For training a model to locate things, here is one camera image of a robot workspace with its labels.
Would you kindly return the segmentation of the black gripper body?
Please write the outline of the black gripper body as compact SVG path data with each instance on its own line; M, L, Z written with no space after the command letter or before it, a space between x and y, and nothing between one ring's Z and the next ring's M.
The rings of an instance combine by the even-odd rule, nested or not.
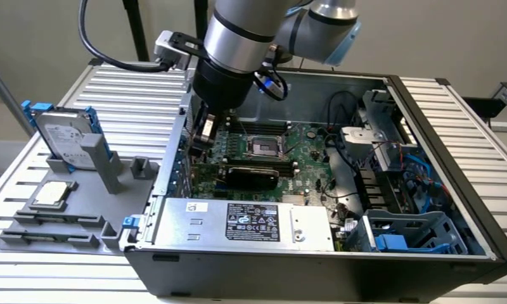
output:
M235 73L203 59L195 70L192 88L210 110L242 106L254 83L254 73Z

